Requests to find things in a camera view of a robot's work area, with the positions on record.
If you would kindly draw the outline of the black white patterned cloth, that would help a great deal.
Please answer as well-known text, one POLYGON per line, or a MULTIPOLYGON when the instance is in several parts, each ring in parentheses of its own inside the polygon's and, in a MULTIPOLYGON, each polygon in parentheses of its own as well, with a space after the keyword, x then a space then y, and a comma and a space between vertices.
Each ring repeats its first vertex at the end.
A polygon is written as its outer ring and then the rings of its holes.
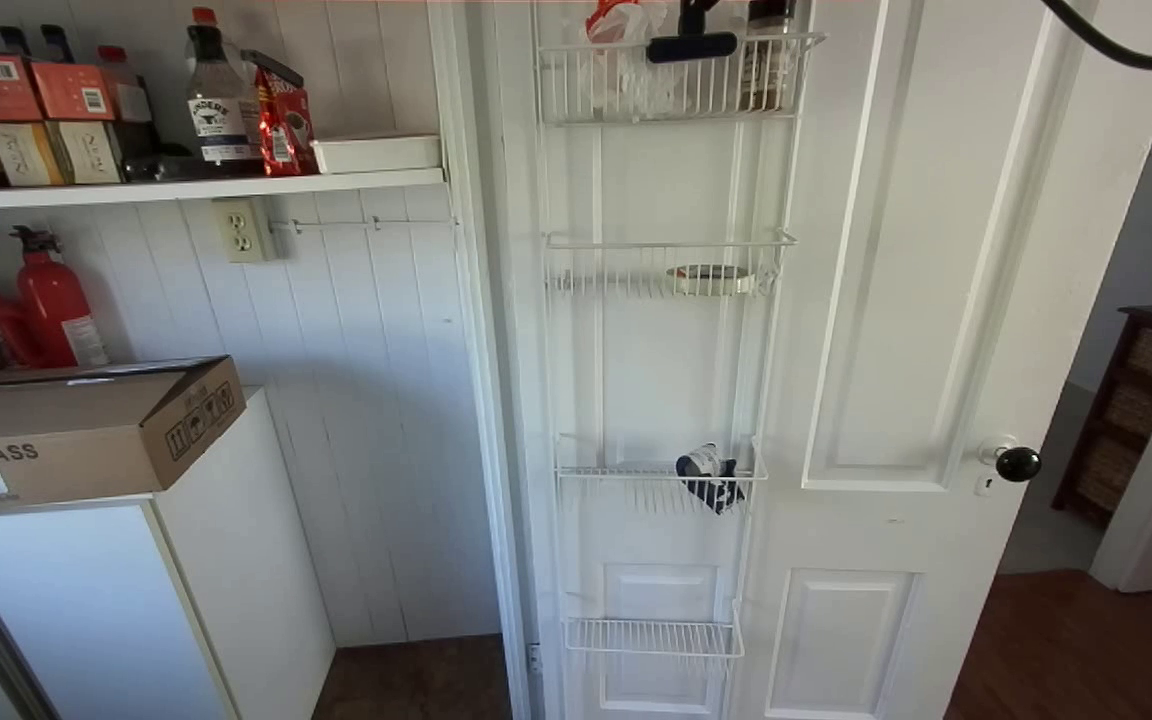
POLYGON ((718 518, 743 501, 738 456, 730 456, 719 445, 685 454, 671 472, 718 518))

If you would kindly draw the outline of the white panel door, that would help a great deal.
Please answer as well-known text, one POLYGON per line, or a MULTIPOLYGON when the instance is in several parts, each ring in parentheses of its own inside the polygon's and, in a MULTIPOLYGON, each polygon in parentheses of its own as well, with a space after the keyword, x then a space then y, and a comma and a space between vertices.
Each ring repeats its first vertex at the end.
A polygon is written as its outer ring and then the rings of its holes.
POLYGON ((810 0, 739 653, 588 656, 561 611, 546 27, 473 0, 535 720, 945 720, 1152 147, 1152 0, 810 0))

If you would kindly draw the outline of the white flat box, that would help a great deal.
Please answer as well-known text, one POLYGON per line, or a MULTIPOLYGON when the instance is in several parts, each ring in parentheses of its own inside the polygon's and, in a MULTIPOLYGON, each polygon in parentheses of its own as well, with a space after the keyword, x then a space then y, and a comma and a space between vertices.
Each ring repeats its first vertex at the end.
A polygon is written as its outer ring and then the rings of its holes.
POLYGON ((317 169, 324 175, 360 175, 360 174, 413 174, 439 164, 435 137, 354 137, 354 141, 317 141, 317 169))

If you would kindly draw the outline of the red snack bag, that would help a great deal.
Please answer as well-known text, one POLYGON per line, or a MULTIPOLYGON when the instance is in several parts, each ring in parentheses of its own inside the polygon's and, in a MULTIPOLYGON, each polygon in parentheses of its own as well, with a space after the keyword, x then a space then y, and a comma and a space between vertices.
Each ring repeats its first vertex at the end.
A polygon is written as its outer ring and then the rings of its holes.
POLYGON ((269 175, 314 175, 314 113, 309 90, 297 69, 285 61, 244 50, 254 65, 254 93, 256 93, 256 141, 269 175))

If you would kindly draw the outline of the black door knob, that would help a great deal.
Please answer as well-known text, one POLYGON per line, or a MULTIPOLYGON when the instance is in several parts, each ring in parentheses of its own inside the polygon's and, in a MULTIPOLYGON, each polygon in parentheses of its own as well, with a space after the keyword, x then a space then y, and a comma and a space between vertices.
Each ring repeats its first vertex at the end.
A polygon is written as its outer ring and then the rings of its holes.
POLYGON ((1045 467, 1045 456, 1035 449, 1001 449, 992 467, 1001 479, 1023 484, 1045 467))

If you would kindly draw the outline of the white cabinet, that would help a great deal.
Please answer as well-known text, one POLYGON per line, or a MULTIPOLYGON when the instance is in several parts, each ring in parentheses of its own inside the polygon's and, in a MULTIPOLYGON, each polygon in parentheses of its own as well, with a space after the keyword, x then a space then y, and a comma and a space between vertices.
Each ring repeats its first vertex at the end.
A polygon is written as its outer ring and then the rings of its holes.
POLYGON ((314 720, 335 639, 269 397, 164 491, 0 511, 0 626, 62 720, 314 720))

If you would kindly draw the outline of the dark bottle beside boxes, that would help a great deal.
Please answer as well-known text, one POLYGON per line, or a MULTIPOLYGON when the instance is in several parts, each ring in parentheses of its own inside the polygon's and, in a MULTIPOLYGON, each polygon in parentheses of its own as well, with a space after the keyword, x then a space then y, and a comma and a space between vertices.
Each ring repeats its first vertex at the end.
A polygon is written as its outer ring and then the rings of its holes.
POLYGON ((112 93, 118 113, 120 113, 118 137, 120 137, 120 153, 125 153, 125 175, 148 179, 157 147, 162 147, 148 86, 129 65, 129 53, 120 44, 99 44, 96 55, 99 55, 107 93, 112 93))

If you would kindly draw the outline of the red fire extinguisher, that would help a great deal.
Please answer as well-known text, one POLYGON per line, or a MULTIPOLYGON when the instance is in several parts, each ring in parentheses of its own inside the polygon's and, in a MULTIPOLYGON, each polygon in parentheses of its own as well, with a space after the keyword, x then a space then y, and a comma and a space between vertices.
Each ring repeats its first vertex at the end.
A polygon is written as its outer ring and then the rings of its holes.
POLYGON ((43 227, 18 225, 30 319, 51 370, 105 370, 107 347, 81 277, 62 259, 62 239, 43 227))

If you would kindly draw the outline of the brown cardboard box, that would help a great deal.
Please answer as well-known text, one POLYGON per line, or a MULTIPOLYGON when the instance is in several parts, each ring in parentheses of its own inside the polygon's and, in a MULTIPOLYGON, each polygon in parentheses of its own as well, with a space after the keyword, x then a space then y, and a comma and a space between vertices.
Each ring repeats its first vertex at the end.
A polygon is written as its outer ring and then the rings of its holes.
POLYGON ((0 377, 0 511, 171 490, 244 414, 233 355, 0 377))

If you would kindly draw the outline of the red box right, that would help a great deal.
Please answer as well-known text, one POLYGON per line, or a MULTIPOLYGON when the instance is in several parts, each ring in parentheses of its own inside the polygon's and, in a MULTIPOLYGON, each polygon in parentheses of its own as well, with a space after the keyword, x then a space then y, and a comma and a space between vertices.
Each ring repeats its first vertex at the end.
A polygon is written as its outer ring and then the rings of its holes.
POLYGON ((57 126, 73 179, 118 184, 120 179, 120 144, 112 131, 118 104, 107 97, 105 74, 96 65, 36 61, 31 82, 43 116, 57 126))

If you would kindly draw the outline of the red box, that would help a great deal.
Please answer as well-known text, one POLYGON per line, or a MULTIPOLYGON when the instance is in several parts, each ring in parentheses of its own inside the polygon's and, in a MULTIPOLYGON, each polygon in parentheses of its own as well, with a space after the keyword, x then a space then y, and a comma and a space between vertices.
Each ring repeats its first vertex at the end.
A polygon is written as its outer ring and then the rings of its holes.
POLYGON ((105 74, 96 65, 36 61, 31 82, 43 116, 57 126, 73 179, 118 184, 120 179, 120 144, 112 131, 118 104, 107 97, 105 74))
POLYGON ((66 179, 30 61, 10 53, 0 53, 0 169, 12 188, 57 188, 66 179))

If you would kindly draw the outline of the dark wooden dresser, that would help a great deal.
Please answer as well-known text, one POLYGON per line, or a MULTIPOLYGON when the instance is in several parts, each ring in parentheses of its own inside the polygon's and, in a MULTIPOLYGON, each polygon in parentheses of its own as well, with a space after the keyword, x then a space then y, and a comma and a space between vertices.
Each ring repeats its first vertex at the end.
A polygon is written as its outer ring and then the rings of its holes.
POLYGON ((1152 438, 1152 303, 1124 314, 1119 344, 1095 388, 1056 510, 1104 527, 1152 438))

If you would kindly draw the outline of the red box left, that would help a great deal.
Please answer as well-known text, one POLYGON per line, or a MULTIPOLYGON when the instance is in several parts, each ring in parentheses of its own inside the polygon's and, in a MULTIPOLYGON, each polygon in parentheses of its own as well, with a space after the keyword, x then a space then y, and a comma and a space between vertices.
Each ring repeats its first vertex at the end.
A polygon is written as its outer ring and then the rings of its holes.
POLYGON ((0 53, 0 169, 12 188, 57 188, 66 179, 30 61, 10 53, 0 53))

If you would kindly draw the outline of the electrical wall outlet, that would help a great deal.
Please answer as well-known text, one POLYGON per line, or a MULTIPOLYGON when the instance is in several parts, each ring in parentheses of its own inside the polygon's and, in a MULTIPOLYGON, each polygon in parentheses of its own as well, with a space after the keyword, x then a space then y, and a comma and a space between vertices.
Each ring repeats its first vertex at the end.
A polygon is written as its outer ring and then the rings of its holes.
POLYGON ((235 263, 265 263, 272 258, 269 225, 254 202, 217 204, 223 248, 235 263))

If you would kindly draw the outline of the white wall shelf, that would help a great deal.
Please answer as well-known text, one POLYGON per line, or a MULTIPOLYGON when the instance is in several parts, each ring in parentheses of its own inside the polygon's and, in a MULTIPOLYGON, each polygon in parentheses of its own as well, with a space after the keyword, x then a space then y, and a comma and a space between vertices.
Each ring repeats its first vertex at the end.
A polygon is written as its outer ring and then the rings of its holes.
POLYGON ((107 204, 194 204, 194 202, 265 202, 322 192, 389 192, 447 184, 443 169, 396 169, 360 175, 244 175, 182 184, 92 184, 92 188, 0 188, 0 213, 31 208, 107 208, 107 204))

